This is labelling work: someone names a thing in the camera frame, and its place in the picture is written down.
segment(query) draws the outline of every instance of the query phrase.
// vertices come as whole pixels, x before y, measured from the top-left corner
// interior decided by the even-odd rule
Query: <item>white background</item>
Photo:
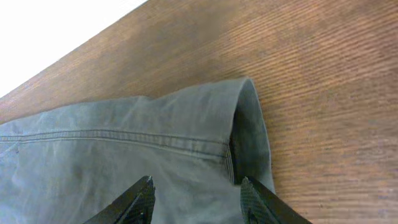
[[[0,1],[0,97],[145,1]]]

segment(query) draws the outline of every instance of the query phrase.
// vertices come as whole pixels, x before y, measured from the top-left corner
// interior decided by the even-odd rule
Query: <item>gray fabric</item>
[[[274,191],[251,80],[80,103],[0,125],[0,223],[82,223],[143,175],[153,223],[242,223],[226,164]]]

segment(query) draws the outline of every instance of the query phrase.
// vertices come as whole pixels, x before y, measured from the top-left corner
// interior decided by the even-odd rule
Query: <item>fabric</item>
[[[79,103],[0,125],[0,223],[83,223],[143,175],[153,223],[242,223],[239,183],[274,192],[253,82]]]

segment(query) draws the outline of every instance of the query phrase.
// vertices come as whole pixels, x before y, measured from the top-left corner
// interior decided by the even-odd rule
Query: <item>wood grain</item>
[[[398,223],[396,0],[150,0],[1,98],[0,123],[243,75],[283,200],[314,223]]]

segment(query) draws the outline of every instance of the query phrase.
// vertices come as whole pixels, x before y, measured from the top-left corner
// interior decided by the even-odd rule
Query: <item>cloth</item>
[[[153,223],[243,223],[239,183],[274,192],[261,107],[247,78],[79,103],[0,125],[0,223],[83,223],[143,175]]]

